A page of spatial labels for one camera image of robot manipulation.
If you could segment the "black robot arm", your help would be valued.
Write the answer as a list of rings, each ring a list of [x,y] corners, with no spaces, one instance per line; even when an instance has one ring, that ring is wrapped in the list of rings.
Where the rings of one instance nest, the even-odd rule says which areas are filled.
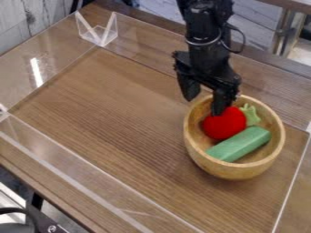
[[[175,72],[187,101],[200,93],[200,87],[212,90],[211,115],[219,116],[236,101],[240,75],[230,64],[234,50],[227,21],[232,16],[232,0],[178,0],[186,22],[187,51],[175,51]]]

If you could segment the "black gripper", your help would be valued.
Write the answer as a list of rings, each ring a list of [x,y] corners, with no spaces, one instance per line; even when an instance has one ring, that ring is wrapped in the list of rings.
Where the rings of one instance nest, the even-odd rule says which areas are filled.
[[[192,101],[200,87],[212,90],[211,114],[219,116],[236,101],[242,78],[230,65],[231,53],[222,42],[188,45],[187,51],[172,53],[174,69],[183,98]]]

